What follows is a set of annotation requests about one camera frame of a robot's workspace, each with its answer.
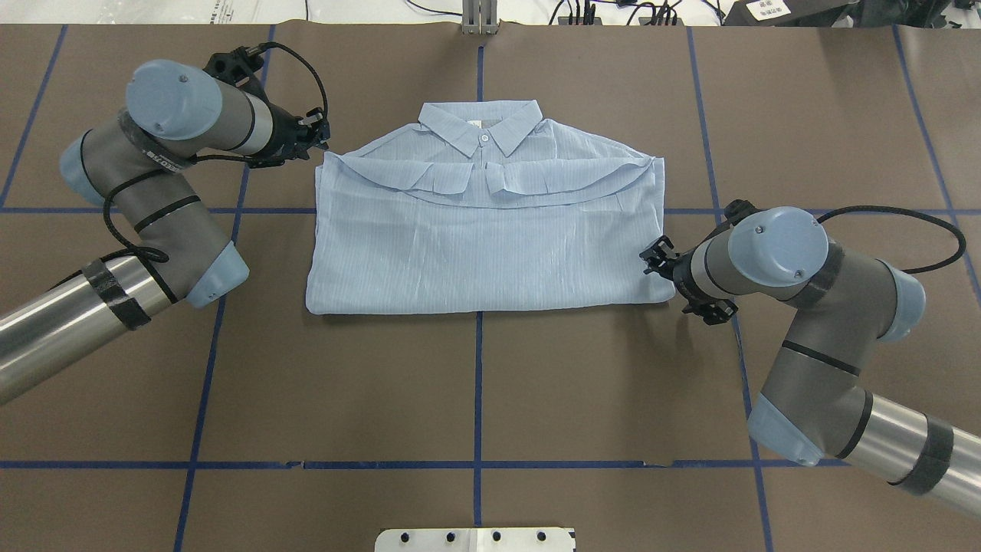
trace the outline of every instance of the white mounting plate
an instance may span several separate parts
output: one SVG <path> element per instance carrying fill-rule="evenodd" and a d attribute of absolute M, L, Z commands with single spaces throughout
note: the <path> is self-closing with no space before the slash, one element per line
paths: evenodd
<path fill-rule="evenodd" d="M 575 534 L 563 527 L 387 529 L 375 552 L 575 552 Z"/>

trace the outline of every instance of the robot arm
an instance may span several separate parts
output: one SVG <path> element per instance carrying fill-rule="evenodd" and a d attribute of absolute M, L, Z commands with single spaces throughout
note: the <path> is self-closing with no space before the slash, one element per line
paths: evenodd
<path fill-rule="evenodd" d="M 0 318 L 0 405 L 171 304 L 202 307 L 247 278 L 234 244 L 181 172 L 209 157 L 196 155 L 203 148 L 238 153 L 253 168 L 326 148 L 323 110 L 294 117 L 266 97 L 255 72 L 271 47 L 303 62 L 264 43 L 215 54 L 204 71 L 167 60 L 143 64 L 127 86 L 127 109 L 64 152 L 69 186 L 103 205 L 107 223 L 115 204 L 141 242 L 114 234 L 127 249 Z"/>
<path fill-rule="evenodd" d="M 727 321 L 737 310 L 731 298 L 751 293 L 798 310 L 756 398 L 750 436 L 799 464 L 834 455 L 981 516 L 981 439 L 857 385 L 875 343 L 897 341 L 919 321 L 919 282 L 830 240 L 803 210 L 735 201 L 726 215 L 684 254 L 662 237 L 641 257 L 708 324 Z"/>

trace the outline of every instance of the light blue shirt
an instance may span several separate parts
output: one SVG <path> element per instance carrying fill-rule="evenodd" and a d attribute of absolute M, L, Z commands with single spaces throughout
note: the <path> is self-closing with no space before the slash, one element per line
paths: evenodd
<path fill-rule="evenodd" d="M 542 118 L 536 101 L 427 103 L 317 174 L 314 313 L 529 310 L 673 295 L 664 163 Z"/>

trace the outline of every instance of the white bracket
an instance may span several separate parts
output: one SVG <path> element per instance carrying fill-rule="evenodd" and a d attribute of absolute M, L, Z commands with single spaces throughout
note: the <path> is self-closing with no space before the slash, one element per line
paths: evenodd
<path fill-rule="evenodd" d="M 375 552 L 576 552 L 576 531 L 563 527 L 388 529 Z"/>
<path fill-rule="evenodd" d="M 497 0 L 463 0 L 464 34 L 497 34 Z"/>

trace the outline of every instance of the shirt collar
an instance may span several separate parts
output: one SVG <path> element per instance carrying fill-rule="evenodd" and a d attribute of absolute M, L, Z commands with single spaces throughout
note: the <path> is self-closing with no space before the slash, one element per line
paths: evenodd
<path fill-rule="evenodd" d="M 498 119 L 499 123 L 483 130 L 467 122 Z M 477 151 L 483 131 L 493 137 L 504 155 L 510 155 L 541 121 L 542 110 L 535 100 L 426 103 L 419 113 L 424 127 L 468 157 Z"/>

